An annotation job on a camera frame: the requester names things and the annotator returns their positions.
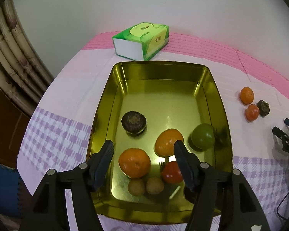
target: orange fruit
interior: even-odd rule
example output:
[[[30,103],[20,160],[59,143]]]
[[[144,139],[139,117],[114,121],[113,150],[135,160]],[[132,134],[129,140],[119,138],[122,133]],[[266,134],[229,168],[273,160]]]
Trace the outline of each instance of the orange fruit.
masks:
[[[119,166],[124,174],[131,179],[145,176],[151,168],[151,160],[145,151],[129,148],[119,157]]]
[[[245,105],[249,105],[254,101],[254,93],[249,87],[242,88],[240,92],[240,99]]]
[[[259,116],[259,108],[255,104],[251,104],[245,110],[246,119],[249,122],[256,120]]]
[[[154,146],[154,151],[159,157],[170,157],[173,156],[174,143],[177,140],[182,140],[183,136],[179,130],[174,128],[167,129],[162,132],[157,138]]]

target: logo on tissue package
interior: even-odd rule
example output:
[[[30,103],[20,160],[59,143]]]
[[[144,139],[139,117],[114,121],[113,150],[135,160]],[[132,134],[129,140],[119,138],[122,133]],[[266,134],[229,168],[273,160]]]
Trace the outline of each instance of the logo on tissue package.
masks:
[[[145,27],[142,27],[140,30],[145,30],[146,28],[148,28],[149,26],[145,26]]]

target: black cable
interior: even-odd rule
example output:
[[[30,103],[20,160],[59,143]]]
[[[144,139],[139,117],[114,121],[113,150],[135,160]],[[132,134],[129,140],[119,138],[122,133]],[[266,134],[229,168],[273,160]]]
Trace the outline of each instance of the black cable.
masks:
[[[282,218],[283,220],[287,220],[285,217],[281,216],[279,213],[278,213],[278,208],[281,206],[281,204],[283,203],[283,201],[287,198],[287,196],[289,195],[289,192],[286,194],[286,196],[281,200],[280,204],[278,205],[277,209],[276,209],[276,213],[277,215],[279,216],[279,218]]]

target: tablecloth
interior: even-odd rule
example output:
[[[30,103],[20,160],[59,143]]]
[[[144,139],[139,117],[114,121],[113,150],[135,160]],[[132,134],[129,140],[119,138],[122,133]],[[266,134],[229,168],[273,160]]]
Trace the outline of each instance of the tablecloth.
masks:
[[[17,160],[17,169],[31,194],[50,168],[73,169],[85,161],[91,125],[105,83],[114,64],[128,61],[115,55],[111,37],[99,34],[90,40],[63,68],[50,85],[30,119]],[[184,61],[207,66],[217,84],[227,113],[233,146],[234,167],[240,169],[266,214],[271,230],[279,230],[282,220],[276,207],[288,192],[289,154],[281,149],[271,129],[289,134],[283,120],[289,118],[289,81],[251,56],[213,41],[181,34],[170,40],[153,60]],[[244,117],[240,90],[248,86],[254,102],[270,104],[270,114],[254,122]],[[66,191],[71,230],[78,230]],[[280,207],[289,215],[289,197]],[[99,216],[105,230],[184,230],[186,224],[140,225]],[[211,230],[218,229],[219,217]]]

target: pink tablecloth border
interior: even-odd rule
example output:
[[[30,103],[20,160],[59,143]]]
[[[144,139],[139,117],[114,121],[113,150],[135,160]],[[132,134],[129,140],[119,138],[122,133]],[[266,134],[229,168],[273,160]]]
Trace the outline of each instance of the pink tablecloth border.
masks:
[[[112,36],[117,33],[107,32],[99,34],[91,39],[82,50],[112,49]],[[289,99],[289,80],[267,64],[237,49],[210,40],[176,33],[170,33],[169,38],[169,43],[161,51],[205,58],[232,66],[271,85]]]

